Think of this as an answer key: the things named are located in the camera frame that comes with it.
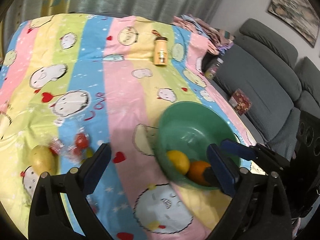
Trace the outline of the grey sofa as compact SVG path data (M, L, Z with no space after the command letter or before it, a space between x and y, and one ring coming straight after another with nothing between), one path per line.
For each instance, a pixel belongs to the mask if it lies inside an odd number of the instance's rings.
M291 159L300 113L319 117L319 69L258 20L247 19L239 33L209 81L226 100L241 90L252 104L242 121L256 141Z

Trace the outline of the red patterned box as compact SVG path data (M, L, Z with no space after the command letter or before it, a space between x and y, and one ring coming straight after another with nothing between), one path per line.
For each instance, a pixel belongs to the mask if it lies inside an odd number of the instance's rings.
M251 101L246 96L246 94L240 89L237 89L232 94L232 96L229 98L228 102L233 107L233 109L236 111L236 113L238 113L239 115L244 115L252 107Z

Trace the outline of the clear plastic bottle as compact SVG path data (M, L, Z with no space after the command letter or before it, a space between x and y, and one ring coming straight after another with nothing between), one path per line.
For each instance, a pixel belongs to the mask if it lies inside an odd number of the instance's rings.
M207 79L212 80L214 78L214 76L216 75L216 72L219 70L219 67L221 66L221 64L223 64L223 59L221 59L220 57L213 59L209 65L209 67L205 71L204 76Z

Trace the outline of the yellow-green pear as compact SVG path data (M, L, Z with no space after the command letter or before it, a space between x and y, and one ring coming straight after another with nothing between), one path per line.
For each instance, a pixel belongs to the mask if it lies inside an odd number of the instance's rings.
M56 175L57 173L55 158L47 146L35 146L28 154L28 160L38 175L43 172L48 172L50 175Z

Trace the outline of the yellow grapefruit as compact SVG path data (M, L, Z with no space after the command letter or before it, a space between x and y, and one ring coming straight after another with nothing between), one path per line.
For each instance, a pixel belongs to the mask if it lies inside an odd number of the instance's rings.
M178 150L170 150L167 152L167 157L180 174L187 174L190 168L190 160L186 154Z

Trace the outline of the framed wall picture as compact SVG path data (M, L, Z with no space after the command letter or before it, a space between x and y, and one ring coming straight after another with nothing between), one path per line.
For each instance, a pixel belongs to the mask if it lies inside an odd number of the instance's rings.
M315 46L319 16L308 0L271 0L267 11L297 32L310 46Z

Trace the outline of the plastic-wrapped red fruit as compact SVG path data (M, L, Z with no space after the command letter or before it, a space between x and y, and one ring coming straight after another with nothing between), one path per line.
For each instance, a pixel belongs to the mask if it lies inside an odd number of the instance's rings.
M53 137L50 140L49 148L53 153L53 155L58 155L63 157L63 156L66 156L67 154L67 147L58 137Z

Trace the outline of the green plastic bowl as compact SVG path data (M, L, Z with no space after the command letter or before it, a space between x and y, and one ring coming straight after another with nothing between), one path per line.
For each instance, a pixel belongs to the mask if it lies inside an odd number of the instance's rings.
M221 116L200 103L181 101L169 106L159 118L155 156L169 181L186 189L213 191L218 188L199 185L180 174L167 152L177 150L191 161L208 161L208 146L220 145L224 139L238 142L238 137Z

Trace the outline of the folded pink cloth pile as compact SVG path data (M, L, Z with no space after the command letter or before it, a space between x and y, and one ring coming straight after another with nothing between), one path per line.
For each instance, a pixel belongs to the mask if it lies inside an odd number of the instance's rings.
M174 16L172 24L208 39L208 52L223 55L233 46L235 37L229 32L211 27L200 18L189 15Z

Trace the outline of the red tomato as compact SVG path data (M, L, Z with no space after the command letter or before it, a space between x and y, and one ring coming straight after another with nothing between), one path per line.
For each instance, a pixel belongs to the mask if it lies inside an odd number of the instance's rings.
M80 149L86 149L89 146L89 136L84 132L77 133L74 140L76 147Z

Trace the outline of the orange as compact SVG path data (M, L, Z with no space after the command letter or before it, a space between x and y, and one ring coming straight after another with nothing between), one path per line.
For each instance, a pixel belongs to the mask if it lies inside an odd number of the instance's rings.
M210 183L208 183L204 179L204 172L207 168L211 168L211 165L205 161L192 161L190 163L189 170L187 172L187 177L191 181L195 182L198 185L202 186L210 186Z

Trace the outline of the colourful cartoon bed sheet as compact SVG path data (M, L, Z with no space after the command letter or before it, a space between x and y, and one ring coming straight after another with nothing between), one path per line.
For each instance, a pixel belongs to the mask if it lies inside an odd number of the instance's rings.
M152 30L168 39L168 63L153 64ZM192 101L221 116L244 145L255 140L200 73L207 39L142 17L59 14L22 23L1 68L1 203L28 233L34 189L28 154L83 127L112 159L93 200L117 239L205 239L230 198L170 184L153 156L158 120Z

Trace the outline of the yellow cartoon bottle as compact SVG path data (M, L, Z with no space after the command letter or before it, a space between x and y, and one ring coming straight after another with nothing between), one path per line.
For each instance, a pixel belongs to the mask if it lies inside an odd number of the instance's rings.
M155 29L152 30L152 33L155 35L153 64L166 66L168 63L168 39Z

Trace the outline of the small green fruit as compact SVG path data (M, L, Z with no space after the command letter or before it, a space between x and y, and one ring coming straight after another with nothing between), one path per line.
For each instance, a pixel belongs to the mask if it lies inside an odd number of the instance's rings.
M95 151L91 148L88 147L85 149L85 158L88 159L94 155Z

